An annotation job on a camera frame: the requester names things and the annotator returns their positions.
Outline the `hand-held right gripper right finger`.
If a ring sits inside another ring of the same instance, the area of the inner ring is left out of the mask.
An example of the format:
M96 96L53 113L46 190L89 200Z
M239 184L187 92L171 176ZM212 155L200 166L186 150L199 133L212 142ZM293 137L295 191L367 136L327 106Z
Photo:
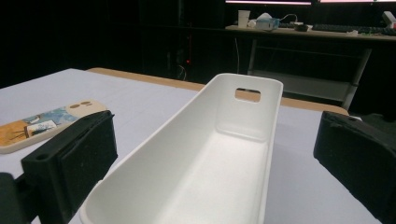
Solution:
M396 137L324 111L313 155L382 224L396 224Z

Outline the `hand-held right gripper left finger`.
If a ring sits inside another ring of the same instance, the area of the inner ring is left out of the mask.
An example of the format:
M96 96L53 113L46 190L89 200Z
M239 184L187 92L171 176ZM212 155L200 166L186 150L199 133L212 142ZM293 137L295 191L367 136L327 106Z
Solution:
M26 215L67 224L117 157L110 111L77 120L21 160Z

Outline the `painted beige phone case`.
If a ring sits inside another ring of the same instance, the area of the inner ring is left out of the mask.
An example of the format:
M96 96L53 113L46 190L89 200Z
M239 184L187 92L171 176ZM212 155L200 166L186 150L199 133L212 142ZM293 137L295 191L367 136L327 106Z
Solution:
M78 119L105 110L106 106L98 101L83 100L1 125L0 154L13 153L51 138Z

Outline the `white plastic storage bin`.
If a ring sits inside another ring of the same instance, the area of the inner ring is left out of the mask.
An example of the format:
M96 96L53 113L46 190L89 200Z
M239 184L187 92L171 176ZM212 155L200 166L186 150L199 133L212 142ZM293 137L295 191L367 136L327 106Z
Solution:
M95 186L82 224L262 224L282 92L215 76Z

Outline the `black keyboard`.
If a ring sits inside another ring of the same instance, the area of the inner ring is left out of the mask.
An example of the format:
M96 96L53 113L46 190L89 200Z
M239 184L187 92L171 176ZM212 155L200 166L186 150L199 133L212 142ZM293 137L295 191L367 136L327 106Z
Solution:
M315 31L323 31L323 32L347 33L347 32L357 31L359 34L396 36L396 29L385 28L385 27L314 24L312 29Z

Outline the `white device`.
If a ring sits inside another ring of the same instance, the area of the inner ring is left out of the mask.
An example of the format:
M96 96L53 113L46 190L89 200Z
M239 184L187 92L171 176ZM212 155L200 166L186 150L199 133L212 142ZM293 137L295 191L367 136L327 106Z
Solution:
M394 29L396 27L396 18L390 11L384 11L382 18L389 29Z

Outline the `computer monitor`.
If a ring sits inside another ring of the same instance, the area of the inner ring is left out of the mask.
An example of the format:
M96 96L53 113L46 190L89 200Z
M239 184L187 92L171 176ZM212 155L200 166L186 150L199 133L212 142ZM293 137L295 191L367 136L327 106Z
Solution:
M385 4L396 3L396 0L318 0L321 4Z
M225 0L226 4L310 6L312 0Z

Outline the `blue tissue box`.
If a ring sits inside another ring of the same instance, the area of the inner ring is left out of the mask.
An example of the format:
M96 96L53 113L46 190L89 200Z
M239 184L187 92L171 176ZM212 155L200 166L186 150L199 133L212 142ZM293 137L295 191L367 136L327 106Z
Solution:
M273 18L268 13L263 13L257 18L255 28L258 30L272 31L277 29L279 24L280 19Z

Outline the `white paper cup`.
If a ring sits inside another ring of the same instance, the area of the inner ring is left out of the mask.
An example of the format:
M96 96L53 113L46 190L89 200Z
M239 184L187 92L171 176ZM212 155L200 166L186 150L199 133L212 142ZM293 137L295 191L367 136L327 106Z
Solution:
M250 11L249 10L239 10L238 11L238 24L239 28L246 28L248 26Z

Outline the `wooden desk with metal frame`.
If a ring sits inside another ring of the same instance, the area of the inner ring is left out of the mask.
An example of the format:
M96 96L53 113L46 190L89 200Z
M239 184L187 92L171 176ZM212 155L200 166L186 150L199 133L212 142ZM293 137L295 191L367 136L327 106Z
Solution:
M251 39L247 72L284 83L293 96L334 103L348 110L374 50L396 49L396 36L272 31L229 25L226 30Z

